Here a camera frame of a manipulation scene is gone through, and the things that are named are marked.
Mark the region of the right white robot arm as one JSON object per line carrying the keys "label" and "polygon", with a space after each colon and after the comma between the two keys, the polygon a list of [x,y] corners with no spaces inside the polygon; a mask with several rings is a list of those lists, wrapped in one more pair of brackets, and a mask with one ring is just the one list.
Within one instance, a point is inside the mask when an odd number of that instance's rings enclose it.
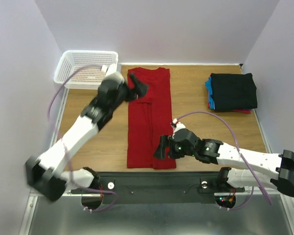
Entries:
{"label": "right white robot arm", "polygon": [[192,156],[205,164],[230,166],[216,178],[216,187],[221,191],[231,187],[264,187],[294,198],[294,152],[290,150],[274,154],[237,149],[218,140],[200,139],[192,131],[178,128],[171,136],[160,137],[154,157],[163,160],[166,156],[172,159]]}

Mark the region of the magenta folded t-shirt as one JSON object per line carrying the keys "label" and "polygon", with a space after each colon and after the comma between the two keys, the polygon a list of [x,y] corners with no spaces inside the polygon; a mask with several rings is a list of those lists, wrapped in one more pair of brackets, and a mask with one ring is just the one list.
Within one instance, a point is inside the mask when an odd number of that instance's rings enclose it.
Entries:
{"label": "magenta folded t-shirt", "polygon": [[250,114],[251,113],[251,110],[234,110],[234,112],[244,113],[244,114]]}

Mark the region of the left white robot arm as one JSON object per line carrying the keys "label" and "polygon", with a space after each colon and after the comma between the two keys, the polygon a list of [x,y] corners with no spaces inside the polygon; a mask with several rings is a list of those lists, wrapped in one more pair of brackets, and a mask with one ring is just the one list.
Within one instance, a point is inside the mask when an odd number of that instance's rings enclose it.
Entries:
{"label": "left white robot arm", "polygon": [[72,127],[52,147],[38,157],[30,157],[24,167],[27,184],[49,201],[58,200],[68,187],[62,175],[78,150],[112,119],[123,103],[144,97],[148,85],[130,74],[129,87],[119,72],[108,75],[98,87],[97,95],[82,110]]}

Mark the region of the blue folded t-shirt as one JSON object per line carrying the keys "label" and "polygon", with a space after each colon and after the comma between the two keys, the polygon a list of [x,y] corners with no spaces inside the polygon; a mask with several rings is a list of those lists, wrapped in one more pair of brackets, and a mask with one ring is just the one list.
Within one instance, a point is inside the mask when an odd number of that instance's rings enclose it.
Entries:
{"label": "blue folded t-shirt", "polygon": [[211,86],[211,77],[209,77],[208,80],[205,82],[205,87],[208,92],[208,108],[211,110],[214,110],[215,104],[214,104],[213,98],[211,97],[211,95],[213,94],[212,86]]}

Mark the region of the black folded t-shirt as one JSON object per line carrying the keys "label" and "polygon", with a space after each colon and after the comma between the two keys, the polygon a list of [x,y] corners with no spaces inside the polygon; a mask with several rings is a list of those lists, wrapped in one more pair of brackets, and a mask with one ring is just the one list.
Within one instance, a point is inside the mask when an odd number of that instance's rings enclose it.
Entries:
{"label": "black folded t-shirt", "polygon": [[210,97],[216,111],[251,110],[258,107],[257,88],[251,73],[212,73],[210,84]]}

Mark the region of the white plastic mesh basket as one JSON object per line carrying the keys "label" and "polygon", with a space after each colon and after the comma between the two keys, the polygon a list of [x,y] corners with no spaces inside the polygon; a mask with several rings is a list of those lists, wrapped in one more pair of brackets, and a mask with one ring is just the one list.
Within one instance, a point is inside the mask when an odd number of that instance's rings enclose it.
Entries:
{"label": "white plastic mesh basket", "polygon": [[65,85],[68,89],[96,90],[106,77],[100,70],[102,65],[118,65],[119,55],[114,51],[67,50],[57,65],[54,82],[64,83],[68,77],[83,66]]}

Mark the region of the red t-shirt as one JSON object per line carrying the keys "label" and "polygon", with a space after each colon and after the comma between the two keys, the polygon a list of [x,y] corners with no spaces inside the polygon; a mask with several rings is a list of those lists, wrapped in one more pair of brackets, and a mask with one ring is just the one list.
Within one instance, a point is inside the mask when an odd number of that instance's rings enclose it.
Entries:
{"label": "red t-shirt", "polygon": [[153,156],[161,135],[172,134],[172,101],[170,70],[159,67],[129,69],[148,85],[147,94],[128,105],[128,168],[175,169],[175,160],[165,155],[163,160]]}

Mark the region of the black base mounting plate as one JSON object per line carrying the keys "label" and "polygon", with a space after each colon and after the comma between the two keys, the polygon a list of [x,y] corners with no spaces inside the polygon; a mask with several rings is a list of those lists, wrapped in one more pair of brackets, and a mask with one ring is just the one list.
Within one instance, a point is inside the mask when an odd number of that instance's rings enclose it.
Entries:
{"label": "black base mounting plate", "polygon": [[215,203],[215,195],[244,188],[233,188],[219,179],[219,172],[100,172],[91,183],[94,189],[112,190],[118,204]]}

